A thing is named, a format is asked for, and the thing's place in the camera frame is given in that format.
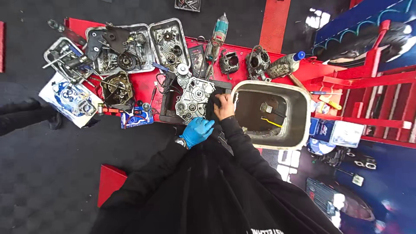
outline blue package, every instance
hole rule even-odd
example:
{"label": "blue package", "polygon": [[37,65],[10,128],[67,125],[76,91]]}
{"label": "blue package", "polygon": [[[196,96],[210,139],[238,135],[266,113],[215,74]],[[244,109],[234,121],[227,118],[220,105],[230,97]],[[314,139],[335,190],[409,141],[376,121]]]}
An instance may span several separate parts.
{"label": "blue package", "polygon": [[320,119],[313,139],[330,144],[357,148],[364,131],[364,125],[340,120]]}
{"label": "blue package", "polygon": [[311,127],[309,128],[309,135],[313,136],[316,134],[316,131],[318,130],[318,118],[311,117]]}
{"label": "blue package", "polygon": [[146,124],[153,124],[153,112],[151,109],[148,112],[145,112],[143,110],[143,107],[135,107],[134,110],[141,110],[141,115],[135,114],[134,116],[129,116],[126,113],[121,114],[122,129]]}

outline blue nitrile glove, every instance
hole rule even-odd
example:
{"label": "blue nitrile glove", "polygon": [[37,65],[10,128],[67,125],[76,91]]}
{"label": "blue nitrile glove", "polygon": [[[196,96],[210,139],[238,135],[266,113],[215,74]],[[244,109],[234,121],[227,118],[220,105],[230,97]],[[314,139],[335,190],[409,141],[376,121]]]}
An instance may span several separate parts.
{"label": "blue nitrile glove", "polygon": [[212,127],[214,123],[214,120],[208,121],[201,117],[194,118],[179,137],[185,140],[186,145],[190,149],[192,146],[205,141],[211,135],[214,130]]}

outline black hoodie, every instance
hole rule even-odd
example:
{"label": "black hoodie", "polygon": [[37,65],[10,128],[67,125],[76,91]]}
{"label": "black hoodie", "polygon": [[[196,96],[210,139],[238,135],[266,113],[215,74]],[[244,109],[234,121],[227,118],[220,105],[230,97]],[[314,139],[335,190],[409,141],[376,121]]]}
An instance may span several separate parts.
{"label": "black hoodie", "polygon": [[172,140],[101,206],[92,234],[340,234],[299,187],[281,180],[234,117],[215,138]]}

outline blue bottle cap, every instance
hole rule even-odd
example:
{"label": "blue bottle cap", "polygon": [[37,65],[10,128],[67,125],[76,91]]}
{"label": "blue bottle cap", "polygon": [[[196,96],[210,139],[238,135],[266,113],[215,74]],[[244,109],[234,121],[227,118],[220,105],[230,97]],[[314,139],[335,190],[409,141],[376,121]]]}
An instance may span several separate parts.
{"label": "blue bottle cap", "polygon": [[305,52],[303,52],[303,51],[300,51],[300,52],[298,52],[297,54],[295,54],[294,56],[293,56],[293,60],[294,61],[300,61],[302,58],[304,58],[305,57]]}

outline bare hand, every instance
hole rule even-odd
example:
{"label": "bare hand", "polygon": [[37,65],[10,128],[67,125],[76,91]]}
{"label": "bare hand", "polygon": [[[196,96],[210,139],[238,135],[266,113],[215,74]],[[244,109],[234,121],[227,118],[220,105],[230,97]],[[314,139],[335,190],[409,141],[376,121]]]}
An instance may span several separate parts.
{"label": "bare hand", "polygon": [[230,94],[215,95],[221,102],[221,108],[214,104],[214,113],[221,121],[234,115],[234,103]]}

